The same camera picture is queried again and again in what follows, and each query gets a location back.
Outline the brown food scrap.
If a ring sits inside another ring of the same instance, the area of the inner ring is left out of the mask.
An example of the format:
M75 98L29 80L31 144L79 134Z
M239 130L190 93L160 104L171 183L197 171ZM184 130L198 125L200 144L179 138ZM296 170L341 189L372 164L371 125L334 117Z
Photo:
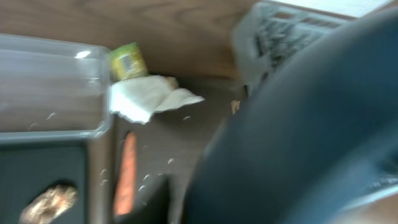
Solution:
M49 224L74 206L78 191L71 185L56 185L36 197L21 211L21 224Z

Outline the black tray bin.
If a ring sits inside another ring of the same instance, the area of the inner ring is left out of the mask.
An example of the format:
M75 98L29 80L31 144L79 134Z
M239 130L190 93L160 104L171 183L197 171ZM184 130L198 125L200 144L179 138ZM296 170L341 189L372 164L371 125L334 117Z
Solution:
M86 145L34 142L1 145L1 223L18 223L22 210L47 189L71 185L78 199L54 223L88 222Z

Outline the left wooden chopstick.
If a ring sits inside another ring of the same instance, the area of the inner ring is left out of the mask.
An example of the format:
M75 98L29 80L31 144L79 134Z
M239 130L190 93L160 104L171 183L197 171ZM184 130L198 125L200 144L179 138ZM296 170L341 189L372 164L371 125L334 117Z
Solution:
M239 100L233 100L231 102L231 111L232 114L235 114L239 109L240 109L240 101Z

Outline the clear plastic bin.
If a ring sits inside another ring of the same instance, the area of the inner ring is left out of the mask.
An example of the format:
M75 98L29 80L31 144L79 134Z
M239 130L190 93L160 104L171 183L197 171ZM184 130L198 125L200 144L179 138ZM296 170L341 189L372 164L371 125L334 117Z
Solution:
M89 139L111 126L109 49L1 34L1 141Z

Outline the brown serving tray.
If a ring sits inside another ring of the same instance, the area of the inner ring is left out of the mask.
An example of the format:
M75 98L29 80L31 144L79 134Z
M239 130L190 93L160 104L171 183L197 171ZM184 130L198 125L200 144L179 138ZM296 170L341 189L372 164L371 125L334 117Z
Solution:
M158 175L171 176L168 223L178 223L183 196L195 165L219 127L231 117L231 102L246 99L240 80L178 79L182 88L204 101L154 114L147 124L112 116L112 127L88 142L88 223L113 223L113 198L126 133L136 136L134 205Z

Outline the grey plastic dishwasher rack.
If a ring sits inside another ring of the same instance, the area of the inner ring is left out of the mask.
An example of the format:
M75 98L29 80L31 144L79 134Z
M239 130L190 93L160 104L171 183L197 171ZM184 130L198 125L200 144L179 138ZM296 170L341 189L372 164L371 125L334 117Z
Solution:
M248 94L297 52L347 22L270 2L253 5L231 34L239 77Z

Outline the blue plate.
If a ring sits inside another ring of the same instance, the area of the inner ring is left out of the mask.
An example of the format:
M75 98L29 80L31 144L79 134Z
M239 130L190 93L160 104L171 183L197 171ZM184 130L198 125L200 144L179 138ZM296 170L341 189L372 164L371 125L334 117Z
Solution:
M326 223L397 150L397 9L300 51L205 151L182 223Z

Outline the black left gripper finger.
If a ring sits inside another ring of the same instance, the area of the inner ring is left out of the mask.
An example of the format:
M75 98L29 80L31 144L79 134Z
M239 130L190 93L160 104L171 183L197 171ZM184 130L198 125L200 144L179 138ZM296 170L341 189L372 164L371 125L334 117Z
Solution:
M158 175L144 187L132 212L114 218L116 224L168 224L171 203L170 176Z

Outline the orange carrot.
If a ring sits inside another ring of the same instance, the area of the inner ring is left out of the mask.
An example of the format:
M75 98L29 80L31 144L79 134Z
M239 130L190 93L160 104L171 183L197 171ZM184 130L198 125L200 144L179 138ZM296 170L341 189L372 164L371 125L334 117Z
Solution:
M123 152L121 154L121 165L113 206L115 216L126 215L132 211L134 206L135 182L136 136L133 132L129 132L125 137Z

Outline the white crumpled napkin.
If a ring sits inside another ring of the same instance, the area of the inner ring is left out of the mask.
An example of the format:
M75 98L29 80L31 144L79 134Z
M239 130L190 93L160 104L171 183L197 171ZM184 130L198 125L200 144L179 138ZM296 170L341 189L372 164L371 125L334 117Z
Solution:
M111 87L110 112L131 123L146 124L155 113L204 101L180 88L174 77L150 75L116 82Z

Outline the yellow green wrapper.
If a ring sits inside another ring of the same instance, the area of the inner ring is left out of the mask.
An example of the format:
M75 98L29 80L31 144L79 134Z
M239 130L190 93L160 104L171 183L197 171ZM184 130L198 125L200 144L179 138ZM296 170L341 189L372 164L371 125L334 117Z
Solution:
M120 82L148 76L139 46L133 42L114 49L109 54L113 80Z

